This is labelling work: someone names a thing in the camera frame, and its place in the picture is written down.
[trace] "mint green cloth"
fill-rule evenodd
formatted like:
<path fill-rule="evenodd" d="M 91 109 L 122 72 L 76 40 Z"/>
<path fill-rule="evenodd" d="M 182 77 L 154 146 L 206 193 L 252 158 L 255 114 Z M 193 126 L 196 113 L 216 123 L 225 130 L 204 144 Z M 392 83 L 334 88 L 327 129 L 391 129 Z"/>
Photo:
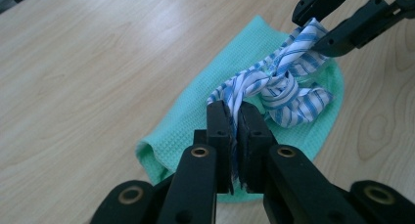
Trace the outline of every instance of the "mint green cloth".
<path fill-rule="evenodd" d="M 278 49 L 286 38 L 286 33 L 274 30 L 257 16 L 189 84 L 156 129 L 138 143 L 136 156 L 154 184 L 175 171 L 182 152 L 193 143 L 194 130 L 206 129 L 206 100 L 209 94 L 236 72 Z M 336 98 L 315 121 L 289 129 L 278 126 L 271 119 L 266 121 L 280 144 L 300 148 L 309 159 L 314 159 L 323 146 L 339 113 L 344 94 L 342 73 L 333 60 L 326 62 L 315 78 Z M 247 101 L 264 112 L 257 97 Z M 243 202 L 260 197 L 236 187 L 234 196 L 219 195 L 218 200 Z"/>

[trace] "wood grain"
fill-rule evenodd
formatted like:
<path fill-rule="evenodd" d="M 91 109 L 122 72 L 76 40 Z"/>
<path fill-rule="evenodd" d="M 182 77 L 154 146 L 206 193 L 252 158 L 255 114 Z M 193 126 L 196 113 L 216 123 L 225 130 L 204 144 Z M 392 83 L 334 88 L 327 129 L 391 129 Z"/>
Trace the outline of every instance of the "wood grain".
<path fill-rule="evenodd" d="M 255 15 L 290 32 L 298 1 L 26 0 L 1 15 L 0 223 L 84 223 L 114 186 L 148 180 L 136 142 Z M 415 202 L 415 21 L 338 62 L 345 101 L 315 164 Z M 260 201 L 218 206 L 217 223 L 267 222 Z"/>

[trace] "blue and white striped fabric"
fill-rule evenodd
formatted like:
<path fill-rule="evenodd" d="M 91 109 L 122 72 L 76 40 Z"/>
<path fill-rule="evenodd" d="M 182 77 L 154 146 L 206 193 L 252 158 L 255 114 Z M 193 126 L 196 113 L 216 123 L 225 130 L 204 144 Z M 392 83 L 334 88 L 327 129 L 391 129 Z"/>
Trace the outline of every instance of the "blue and white striped fabric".
<path fill-rule="evenodd" d="M 326 32 L 316 19 L 298 27 L 278 50 L 217 87 L 208 97 L 207 104 L 225 101 L 231 112 L 235 135 L 243 99 L 256 94 L 260 94 L 265 115 L 282 127 L 311 122 L 333 101 L 333 96 L 316 83 L 301 88 L 296 78 L 316 72 L 328 60 L 310 50 Z"/>

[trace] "black plastic part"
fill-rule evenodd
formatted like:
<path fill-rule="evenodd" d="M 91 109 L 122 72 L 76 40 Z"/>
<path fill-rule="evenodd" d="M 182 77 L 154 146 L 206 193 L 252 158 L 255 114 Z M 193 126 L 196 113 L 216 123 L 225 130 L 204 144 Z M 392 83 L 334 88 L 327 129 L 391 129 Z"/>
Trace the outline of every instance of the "black plastic part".
<path fill-rule="evenodd" d="M 216 213 L 216 150 L 208 145 L 187 148 L 157 223 L 214 223 Z"/>
<path fill-rule="evenodd" d="M 205 129 L 196 129 L 193 133 L 193 145 L 195 144 L 207 144 L 208 138 L 207 138 L 208 131 Z"/>
<path fill-rule="evenodd" d="M 415 205 L 384 184 L 356 182 L 351 186 L 350 199 L 369 223 L 415 223 Z"/>
<path fill-rule="evenodd" d="M 268 171 L 295 223 L 365 223 L 301 150 L 275 146 Z"/>
<path fill-rule="evenodd" d="M 217 151 L 217 192 L 233 194 L 232 186 L 232 130 L 229 108 L 223 101 L 207 106 L 207 144 Z"/>
<path fill-rule="evenodd" d="M 152 206 L 154 190 L 143 181 L 128 181 L 116 186 L 103 200 L 91 224 L 154 223 L 158 210 Z"/>
<path fill-rule="evenodd" d="M 243 102 L 238 113 L 238 174 L 248 193 L 263 193 L 269 148 L 277 144 L 256 106 Z"/>
<path fill-rule="evenodd" d="M 369 0 L 349 19 L 341 22 L 333 30 L 322 37 L 312 50 L 328 57 L 337 57 L 347 54 L 359 43 L 353 36 L 363 32 L 370 24 L 379 18 L 388 8 L 384 0 Z"/>
<path fill-rule="evenodd" d="M 402 19 L 415 18 L 415 0 L 369 0 L 349 19 L 322 37 L 312 50 L 328 57 L 361 48 Z"/>
<path fill-rule="evenodd" d="M 300 0 L 293 12 L 293 22 L 303 26 L 311 18 L 322 21 L 345 0 Z"/>
<path fill-rule="evenodd" d="M 162 205 L 164 204 L 165 197 L 167 196 L 168 189 L 170 188 L 171 181 L 173 181 L 174 174 L 170 175 L 166 179 L 159 182 L 154 187 L 154 196 L 153 196 L 153 206 L 158 210 L 158 214 L 162 208 Z"/>
<path fill-rule="evenodd" d="M 294 217 L 290 212 L 283 197 L 278 192 L 275 183 L 269 178 L 265 185 L 263 194 L 263 208 L 265 209 L 269 223 L 271 224 L 292 224 Z"/>

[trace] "table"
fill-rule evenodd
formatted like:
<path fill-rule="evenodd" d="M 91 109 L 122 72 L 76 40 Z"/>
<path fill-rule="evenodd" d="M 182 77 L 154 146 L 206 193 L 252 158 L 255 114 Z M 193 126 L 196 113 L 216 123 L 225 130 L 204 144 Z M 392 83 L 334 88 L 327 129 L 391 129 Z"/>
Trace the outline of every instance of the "table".
<path fill-rule="evenodd" d="M 1 15 L 0 222 L 85 223 L 114 186 L 148 181 L 137 141 L 255 15 L 293 30 L 297 2 L 25 0 Z M 314 163 L 347 190 L 372 179 L 415 202 L 415 20 L 337 61 L 345 100 Z M 220 203 L 217 223 L 267 217 L 261 201 Z"/>

